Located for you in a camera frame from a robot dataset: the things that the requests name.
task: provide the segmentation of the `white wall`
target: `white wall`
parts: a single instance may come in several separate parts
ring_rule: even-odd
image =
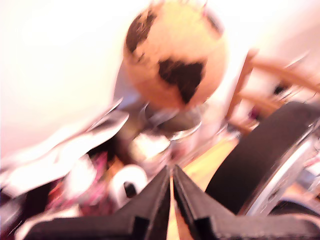
[[[126,31],[149,2],[0,2],[2,156],[107,105],[116,79],[116,96],[135,96],[118,71]],[[320,23],[318,0],[209,0],[208,8],[218,13],[229,36],[229,68],[213,96],[226,104],[250,46],[276,53],[278,43]]]

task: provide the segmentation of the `white tape roll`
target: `white tape roll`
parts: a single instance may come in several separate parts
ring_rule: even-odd
[[[144,169],[135,164],[126,165],[110,182],[110,197],[116,205],[116,209],[122,208],[131,199],[129,192],[139,194],[148,183]]]

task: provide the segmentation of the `globe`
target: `globe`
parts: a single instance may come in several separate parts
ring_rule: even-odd
[[[190,109],[204,103],[223,78],[224,29],[190,3],[151,5],[128,29],[123,63],[132,85],[153,106]]]

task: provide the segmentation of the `black plastic part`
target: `black plastic part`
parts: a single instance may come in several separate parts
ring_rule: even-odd
[[[115,214],[40,222],[25,240],[165,240],[169,210],[170,170],[165,167]]]
[[[234,215],[203,192],[178,166],[173,170],[173,190],[195,240],[320,239],[320,228],[309,220],[291,215]]]
[[[252,203],[286,162],[292,146],[320,117],[319,108],[285,104],[243,137],[213,175],[205,192],[234,214]]]
[[[26,194],[25,201],[21,204],[21,215],[14,221],[9,229],[1,229],[0,239],[14,239],[15,230],[24,222],[37,214],[42,213],[48,203],[48,195],[51,190],[51,182],[32,189]]]

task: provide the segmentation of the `white paper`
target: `white paper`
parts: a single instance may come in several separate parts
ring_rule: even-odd
[[[145,131],[134,139],[130,150],[137,159],[151,159],[169,147],[170,141],[164,135],[154,134],[152,131]]]
[[[58,145],[44,157],[11,171],[0,179],[2,191],[14,198],[39,186],[67,175],[75,162],[91,149],[112,138],[129,117],[126,112],[114,110],[109,119],[95,129],[83,133],[63,145]]]
[[[63,180],[63,196],[69,200],[77,198],[92,185],[96,175],[97,169],[89,155],[83,155],[75,161],[73,168]]]
[[[3,157],[1,159],[1,168],[14,168],[31,161],[35,161],[63,141],[66,141],[81,132],[85,132],[87,129],[92,130],[94,126],[101,124],[102,120],[106,120],[104,117],[110,113],[110,111],[115,109],[121,101],[122,99],[113,101],[110,106],[98,111],[95,115],[87,116],[77,122],[63,126],[46,140],[37,145],[21,149],[9,156]]]

